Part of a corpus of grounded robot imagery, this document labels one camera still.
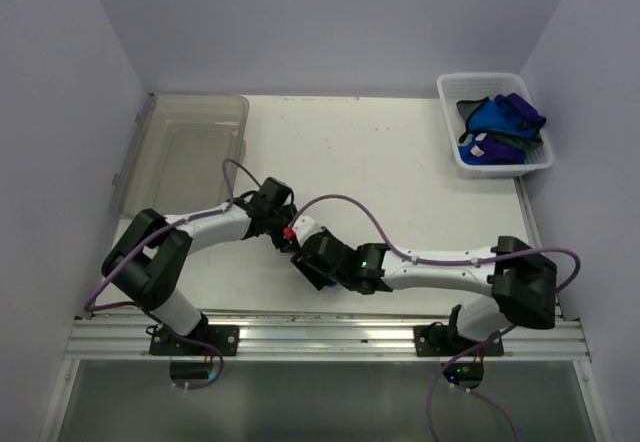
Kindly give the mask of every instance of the transparent plastic container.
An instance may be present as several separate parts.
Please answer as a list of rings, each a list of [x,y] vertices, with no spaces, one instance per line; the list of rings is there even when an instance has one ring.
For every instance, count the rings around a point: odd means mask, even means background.
[[[438,77],[438,93],[444,112],[449,140],[453,149],[458,175],[464,179],[519,177],[534,170],[548,169],[553,164],[553,151],[545,129],[540,131],[542,147],[527,152],[524,164],[518,165],[469,165],[460,157],[458,138],[465,125],[458,114],[456,102],[495,97],[498,94],[516,93],[535,107],[523,80],[515,75],[500,72],[445,74]]]
[[[241,160],[249,113],[244,97],[152,95],[117,175],[111,210],[123,217],[152,208],[185,214],[227,198],[220,167]],[[235,166],[229,166],[232,181]]]

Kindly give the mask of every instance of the white table surface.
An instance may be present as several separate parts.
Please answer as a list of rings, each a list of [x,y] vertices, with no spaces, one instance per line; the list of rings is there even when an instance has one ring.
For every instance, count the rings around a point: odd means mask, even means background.
[[[457,178],[438,100],[247,98],[244,163],[260,180],[273,176],[291,186],[298,207],[321,194],[353,196],[407,248],[465,250],[492,245],[499,235],[527,240],[513,180]],[[238,172],[236,193],[251,188]],[[353,247],[380,241],[369,220],[346,202],[320,202],[309,215]],[[117,237],[127,224],[122,221]],[[454,305],[478,297],[439,289],[318,292],[289,258],[266,236],[219,245],[187,259],[178,287],[201,309],[291,314],[448,315]],[[124,297],[109,287],[98,303]]]

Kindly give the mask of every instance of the purple cloth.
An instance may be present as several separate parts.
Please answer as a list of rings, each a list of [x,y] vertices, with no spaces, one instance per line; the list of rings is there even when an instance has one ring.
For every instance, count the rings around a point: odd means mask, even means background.
[[[471,143],[458,147],[460,157],[469,165],[524,164],[526,153],[498,142],[490,134],[478,134]]]
[[[547,119],[540,115],[538,111],[529,102],[524,100],[518,94],[496,95],[493,101],[500,108],[514,108],[517,110],[524,119],[524,127],[535,127],[541,129],[547,122]]]

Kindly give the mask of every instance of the metal extrusion rail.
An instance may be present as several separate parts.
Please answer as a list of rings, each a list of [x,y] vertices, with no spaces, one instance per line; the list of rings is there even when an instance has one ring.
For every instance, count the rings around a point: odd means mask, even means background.
[[[416,356],[412,328],[446,322],[439,317],[205,314],[213,325],[240,327],[238,354],[228,360],[250,361],[435,361],[440,358]],[[65,358],[162,360],[148,355],[150,337],[144,329],[149,325],[145,315],[124,311],[78,320]],[[558,320],[556,328],[548,331],[516,329],[503,343],[505,356],[496,361],[589,360],[577,322]]]

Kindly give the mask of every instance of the red component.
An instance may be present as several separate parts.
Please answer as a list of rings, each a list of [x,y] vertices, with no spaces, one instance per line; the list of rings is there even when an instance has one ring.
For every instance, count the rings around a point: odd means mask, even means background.
[[[284,238],[287,240],[294,240],[296,238],[296,233],[291,227],[285,227],[282,233],[284,234]]]

